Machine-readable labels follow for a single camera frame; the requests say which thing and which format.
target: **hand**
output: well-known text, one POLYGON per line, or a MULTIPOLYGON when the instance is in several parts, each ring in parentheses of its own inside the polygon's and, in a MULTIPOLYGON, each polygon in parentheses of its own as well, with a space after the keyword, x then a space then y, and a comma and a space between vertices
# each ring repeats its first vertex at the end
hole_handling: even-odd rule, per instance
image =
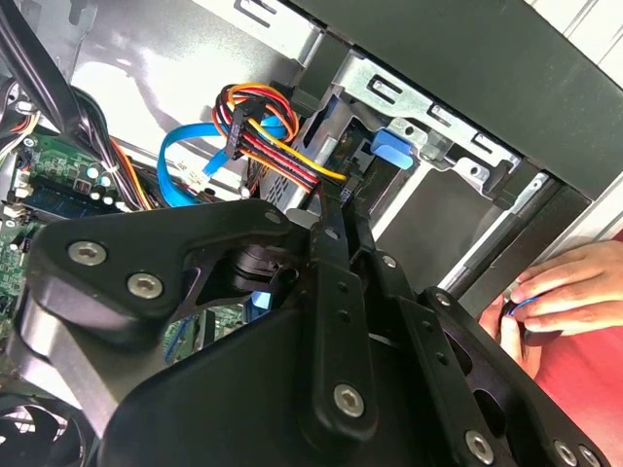
POLYGON ((538 297, 514 316, 535 332, 566 336, 623 325, 623 243, 582 246, 526 270, 515 303, 538 297))
POLYGON ((522 345, 517 321, 510 316, 502 318, 500 332, 498 323, 503 305, 502 297, 495 299, 480 315, 478 322, 492 338, 497 340, 497 335, 500 333, 499 345, 530 377, 534 378, 541 364, 541 347, 522 345))

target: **silver screw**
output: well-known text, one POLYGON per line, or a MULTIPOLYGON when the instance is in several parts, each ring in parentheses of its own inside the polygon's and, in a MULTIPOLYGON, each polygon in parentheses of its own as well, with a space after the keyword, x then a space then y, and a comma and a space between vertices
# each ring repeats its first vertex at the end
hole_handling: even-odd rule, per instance
POLYGON ((363 415, 363 398, 357 390, 349 384, 338 384, 333 390, 335 405, 340 411, 353 418, 360 418, 363 415))
POLYGON ((393 258, 391 258, 390 256, 383 256, 383 262, 385 263, 385 265, 388 268, 392 268, 394 269, 397 265, 396 265, 396 260, 394 260, 393 258))
POLYGON ((324 232, 331 238, 333 238, 334 240, 339 240, 340 239, 340 235, 335 232, 333 229, 331 229, 330 227, 325 229, 324 232))
POLYGON ((602 467, 600 460, 597 458, 596 455, 593 454, 590 449, 586 448, 584 445, 580 445, 579 448, 584 458, 588 461, 589 464, 591 464, 591 467, 602 467))
POLYGON ((556 448, 556 452, 561 459, 564 460, 566 465, 569 465, 570 467, 575 467, 577 465, 577 458, 575 457, 575 454, 571 452, 571 449, 569 449, 565 443, 556 440, 554 442, 554 448, 556 448))
POLYGON ((266 217, 269 221, 275 224, 281 224, 281 218, 272 211, 268 211, 266 214, 264 214, 264 217, 266 217))
POLYGON ((106 250, 92 241, 76 241, 67 250, 72 261, 84 266, 97 266, 106 261, 106 250))
POLYGON ((483 435, 475 430, 469 430, 465 433, 465 442, 469 451, 483 464, 491 465, 494 463, 494 450, 491 449, 483 435))
POLYGON ((152 300, 163 292, 163 283, 155 275, 137 272, 128 279, 128 290, 140 299, 152 300))
POLYGON ((443 306, 450 306, 450 301, 448 300, 448 297, 446 297, 444 294, 442 294, 441 292, 437 292, 437 294, 435 294, 435 297, 437 299, 437 301, 443 305, 443 306))

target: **black mounting arm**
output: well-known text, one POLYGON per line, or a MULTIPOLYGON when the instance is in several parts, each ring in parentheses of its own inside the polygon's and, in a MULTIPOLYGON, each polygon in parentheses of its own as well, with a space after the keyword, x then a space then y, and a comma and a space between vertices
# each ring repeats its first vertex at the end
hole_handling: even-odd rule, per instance
POLYGON ((99 465, 608 465, 452 297, 413 293, 356 202, 319 195, 310 231, 245 200, 39 234, 9 351, 82 407, 99 465), (164 368, 169 322, 254 290, 270 313, 164 368))

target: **red shirt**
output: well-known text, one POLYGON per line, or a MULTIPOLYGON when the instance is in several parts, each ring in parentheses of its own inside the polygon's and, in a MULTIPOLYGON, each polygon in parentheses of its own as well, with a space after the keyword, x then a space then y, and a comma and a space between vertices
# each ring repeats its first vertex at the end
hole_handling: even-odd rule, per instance
POLYGON ((623 466, 623 327, 558 338, 543 347, 538 385, 623 466))

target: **finger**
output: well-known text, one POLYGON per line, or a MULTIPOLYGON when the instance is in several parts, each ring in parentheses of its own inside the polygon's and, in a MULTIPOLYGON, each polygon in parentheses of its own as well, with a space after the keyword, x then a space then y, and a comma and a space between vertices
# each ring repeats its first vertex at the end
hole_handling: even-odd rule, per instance
POLYGON ((513 360, 522 363, 522 341, 519 334, 519 326, 510 316, 502 318, 501 338, 499 345, 511 356, 513 360))
POLYGON ((502 311, 503 298, 501 296, 497 297, 480 315, 480 319, 478 323, 482 326, 482 328, 487 331, 492 338, 497 337, 497 333, 499 331, 499 314, 502 311))
POLYGON ((541 366, 541 352, 543 347, 524 347, 524 370, 535 378, 541 366))
POLYGON ((564 265, 548 269, 536 277, 523 282, 511 294, 511 300, 516 304, 536 297, 563 285, 591 279, 604 271, 598 262, 573 261, 564 265))
POLYGON ((526 329, 539 333, 563 330, 566 334, 579 334, 623 325, 622 310, 623 302, 603 302, 528 318, 524 324, 526 329))
POLYGON ((546 272, 549 269, 565 265, 566 263, 583 260, 584 258, 586 258, 586 251, 584 247, 570 250, 567 253, 557 256, 556 258, 547 260, 545 263, 526 269, 524 272, 519 274, 517 281, 520 283, 526 282, 527 280, 537 277, 539 274, 546 272))
POLYGON ((513 316, 519 321, 523 321, 531 316, 541 316, 581 306, 619 300, 618 291, 610 289, 602 277, 598 275, 547 292, 533 302, 517 308, 513 316))

